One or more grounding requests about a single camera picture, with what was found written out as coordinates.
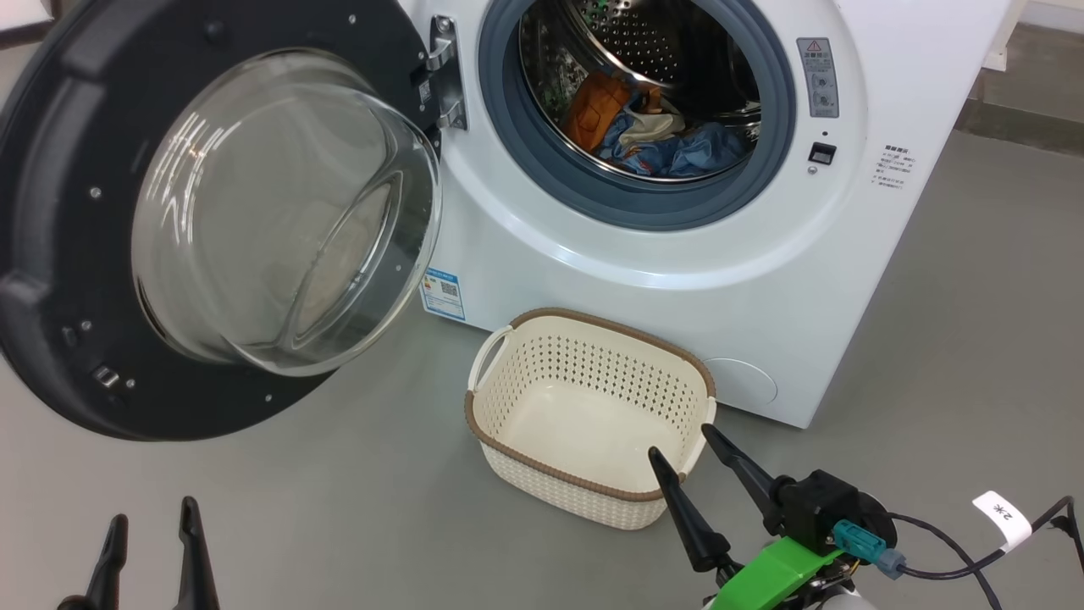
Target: laundry basket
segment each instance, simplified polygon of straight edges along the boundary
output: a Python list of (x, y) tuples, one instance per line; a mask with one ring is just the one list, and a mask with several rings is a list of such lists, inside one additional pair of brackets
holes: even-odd
[(647, 460), (682, 479), (715, 416), (711, 375), (688, 352), (566, 310), (524, 314), (470, 369), (467, 424), (499, 477), (558, 508), (621, 530), (666, 510)]

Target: cable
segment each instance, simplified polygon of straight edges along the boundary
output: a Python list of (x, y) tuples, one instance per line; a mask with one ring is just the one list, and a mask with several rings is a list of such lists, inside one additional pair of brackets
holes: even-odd
[[(946, 545), (949, 545), (949, 548), (951, 548), (954, 551), (956, 551), (956, 555), (959, 556), (959, 558), (964, 560), (964, 564), (965, 566), (967, 566), (969, 568), (971, 566), (975, 566), (975, 560), (971, 559), (971, 556), (969, 556), (966, 550), (964, 550), (964, 547), (959, 546), (959, 543), (957, 543), (956, 541), (952, 540), (952, 537), (949, 536), (949, 534), (942, 532), (941, 530), (937, 529), (935, 527), (933, 527), (933, 525), (931, 525), (931, 524), (929, 524), (926, 521), (922, 521), (920, 519), (915, 519), (914, 517), (907, 517), (906, 515), (899, 515), (899, 514), (895, 514), (895, 512), (887, 512), (886, 516), (889, 517), (890, 519), (894, 519), (896, 521), (903, 521), (905, 523), (911, 523), (912, 525), (915, 525), (917, 528), (921, 528), (922, 530), (926, 530), (927, 532), (929, 532), (929, 533), (933, 534), (934, 536), (941, 538), (941, 541), (943, 543), (945, 543)], [(906, 568), (906, 566), (904, 566), (904, 567), (901, 568), (901, 571), (904, 574), (907, 573), (907, 570), (909, 570), (909, 569)], [(975, 577), (979, 581), (979, 586), (982, 588), (982, 593), (985, 594), (986, 601), (990, 602), (990, 607), (993, 610), (1002, 610), (1002, 602), (998, 601), (997, 595), (994, 593), (994, 587), (990, 586), (990, 581), (986, 580), (986, 575), (983, 574), (981, 571), (979, 571), (979, 572), (975, 573)]]
[[(1054, 506), (1047, 509), (1046, 512), (1041, 515), (1038, 519), (1032, 521), (1031, 531), (1037, 532), (1043, 525), (1054, 521), (1055, 516), (1062, 508), (1068, 507), (1066, 519), (1058, 519), (1054, 522), (1054, 527), (1069, 534), (1069, 537), (1073, 540), (1076, 546), (1076, 558), (1081, 563), (1081, 571), (1084, 572), (1084, 545), (1081, 543), (1080, 527), (1076, 524), (1076, 514), (1073, 509), (1074, 501), (1072, 496), (1066, 496), (1058, 501)], [(924, 572), (921, 570), (914, 570), (912, 568), (903, 567), (900, 569), (901, 572), (907, 574), (908, 576), (914, 576), (916, 579), (922, 579), (926, 581), (954, 581), (956, 579), (963, 579), (964, 576), (969, 576), (975, 574), (979, 570), (990, 566), (994, 561), (997, 561), (1002, 557), (1005, 557), (1005, 551), (997, 549), (994, 553), (983, 557), (982, 559), (975, 562), (972, 566), (968, 566), (962, 570), (953, 570), (952, 572)]]

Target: washing machine door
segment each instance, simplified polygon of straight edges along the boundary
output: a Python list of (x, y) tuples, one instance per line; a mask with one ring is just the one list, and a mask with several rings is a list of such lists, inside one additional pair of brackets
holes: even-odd
[(402, 311), (439, 108), (395, 0), (85, 0), (0, 127), (0, 349), (69, 420), (186, 440), (289, 406)]

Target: white washing machine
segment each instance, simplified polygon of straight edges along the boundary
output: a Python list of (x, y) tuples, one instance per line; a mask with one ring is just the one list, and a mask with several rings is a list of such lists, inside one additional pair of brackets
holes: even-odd
[[(805, 427), (1007, 4), (85, 0), (4, 109), (0, 346), (79, 426), (206, 438), (421, 290), (643, 329)], [(737, 152), (580, 139), (595, 74)]]

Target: metal hinge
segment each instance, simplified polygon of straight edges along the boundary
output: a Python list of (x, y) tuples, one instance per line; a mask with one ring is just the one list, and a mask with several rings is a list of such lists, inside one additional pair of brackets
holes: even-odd
[(460, 72), (460, 44), (455, 20), (436, 15), (429, 25), (429, 56), (425, 67), (429, 82), (440, 103), (437, 126), (467, 129), (467, 111), (463, 101), (463, 75)]

